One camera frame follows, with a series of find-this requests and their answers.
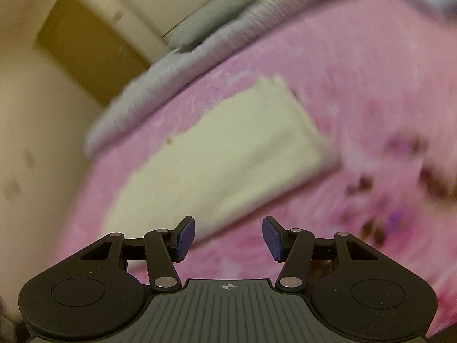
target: bed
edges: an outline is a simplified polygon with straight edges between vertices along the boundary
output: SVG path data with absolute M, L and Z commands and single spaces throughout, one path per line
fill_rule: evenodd
M 99 238 L 117 192 L 167 138 L 192 127 L 205 111 L 259 76 L 279 73 L 337 148 L 342 167 L 195 244 L 177 265 L 181 279 L 276 280 L 281 265 L 261 235 L 266 215 L 284 227 L 328 238 L 340 230 L 360 236 L 373 219 L 385 238 L 366 241 L 424 278 L 438 295 L 429 334 L 457 322 L 457 207 L 430 198 L 418 185 L 424 159 L 453 164 L 456 38 L 457 26 L 407 0 L 333 0 L 298 15 L 193 81 L 98 154 L 55 261 Z M 426 156 L 386 149 L 402 130 L 429 141 Z M 348 186 L 362 174 L 372 177 L 373 189 L 348 195 Z M 392 213 L 401 218 L 389 227 Z M 129 271 L 148 282 L 144 267 Z

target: wooden door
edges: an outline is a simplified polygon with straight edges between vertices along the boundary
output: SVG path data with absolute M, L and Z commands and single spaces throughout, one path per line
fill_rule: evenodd
M 103 105 L 150 65 L 79 0 L 57 1 L 37 42 Z

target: wall stain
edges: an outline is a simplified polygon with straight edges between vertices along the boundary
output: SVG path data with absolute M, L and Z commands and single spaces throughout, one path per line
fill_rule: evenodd
M 6 200 L 14 200 L 18 196 L 22 196 L 22 189 L 19 182 L 12 177 L 6 178 L 2 183 L 2 193 Z
M 24 150 L 24 161 L 26 162 L 27 167 L 30 170 L 35 168 L 35 157 L 33 156 L 32 152 L 29 149 Z

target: crosshair marking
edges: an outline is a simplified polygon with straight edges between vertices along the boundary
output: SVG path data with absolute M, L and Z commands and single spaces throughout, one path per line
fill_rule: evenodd
M 221 288 L 224 288 L 225 290 L 230 291 L 233 288 L 236 288 L 236 286 L 228 282 L 228 283 L 222 285 Z

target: gray pillow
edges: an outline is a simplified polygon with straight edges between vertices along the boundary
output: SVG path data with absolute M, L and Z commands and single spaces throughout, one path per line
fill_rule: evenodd
M 170 34 L 168 49 L 190 51 L 237 17 L 255 0 L 214 0 L 182 21 Z

